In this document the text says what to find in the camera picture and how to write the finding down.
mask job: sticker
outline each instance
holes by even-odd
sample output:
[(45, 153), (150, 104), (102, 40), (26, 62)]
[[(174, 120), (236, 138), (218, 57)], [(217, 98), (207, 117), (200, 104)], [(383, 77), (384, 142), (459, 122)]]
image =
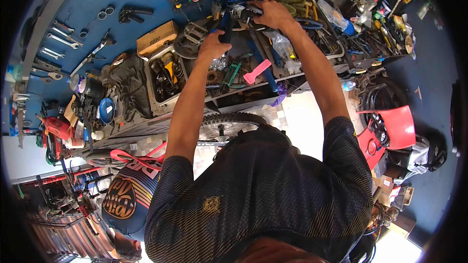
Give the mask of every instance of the sticker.
[(85, 91), (85, 87), (86, 87), (86, 78), (84, 76), (80, 75), (79, 78), (78, 78), (78, 84), (76, 86), (75, 91), (82, 94), (83, 91)]

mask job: cardboard box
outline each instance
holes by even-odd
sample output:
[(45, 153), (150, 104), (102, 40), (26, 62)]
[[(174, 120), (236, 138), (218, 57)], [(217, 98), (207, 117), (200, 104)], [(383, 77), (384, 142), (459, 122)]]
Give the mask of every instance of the cardboard box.
[(152, 31), (147, 32), (137, 40), (137, 53), (141, 58), (149, 58), (161, 48), (165, 42), (169, 44), (177, 37), (177, 25), (172, 20)]
[(403, 205), (410, 205), (411, 198), (413, 198), (414, 187), (408, 187), (405, 195), (403, 196)]
[(393, 178), (382, 175), (380, 178), (372, 177), (372, 180), (377, 187), (382, 187), (382, 193), (380, 194), (377, 201), (387, 207), (390, 207), (389, 196), (393, 190), (393, 187), (395, 186), (395, 184), (393, 184)]
[(415, 225), (416, 222), (414, 220), (398, 214), (396, 220), (390, 224), (389, 229), (407, 239)]

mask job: plastic bag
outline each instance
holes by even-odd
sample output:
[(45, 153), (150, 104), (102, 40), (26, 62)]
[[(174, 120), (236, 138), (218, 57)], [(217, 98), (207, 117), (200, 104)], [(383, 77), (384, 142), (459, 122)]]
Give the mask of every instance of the plastic bag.
[(294, 54), (294, 49), (288, 38), (279, 32), (263, 32), (263, 34), (272, 40), (273, 49), (283, 60), (289, 61), (291, 59), (290, 55)]
[(284, 68), (287, 68), (289, 74), (291, 75), (301, 73), (301, 67), (302, 64), (300, 62), (295, 62), (292, 60), (287, 60), (284, 62)]
[(328, 4), (325, 0), (318, 0), (317, 5), (323, 11), (329, 22), (338, 26), (342, 32), (346, 29), (349, 22), (343, 17), (342, 14), (331, 7), (330, 4)]
[(223, 54), (218, 59), (214, 59), (210, 64), (210, 69), (213, 70), (223, 70), (227, 66), (227, 56)]

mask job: bag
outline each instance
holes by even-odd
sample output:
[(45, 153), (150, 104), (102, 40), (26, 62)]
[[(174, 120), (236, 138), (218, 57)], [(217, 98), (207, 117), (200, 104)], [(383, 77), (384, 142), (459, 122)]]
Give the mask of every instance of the bag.
[(431, 172), (436, 171), (447, 160), (447, 144), (445, 137), (438, 131), (432, 131), (426, 134), (426, 137), (417, 135), (416, 141), (418, 141), (418, 138), (425, 138), (429, 141), (427, 164), (423, 164), (422, 166), (427, 167)]

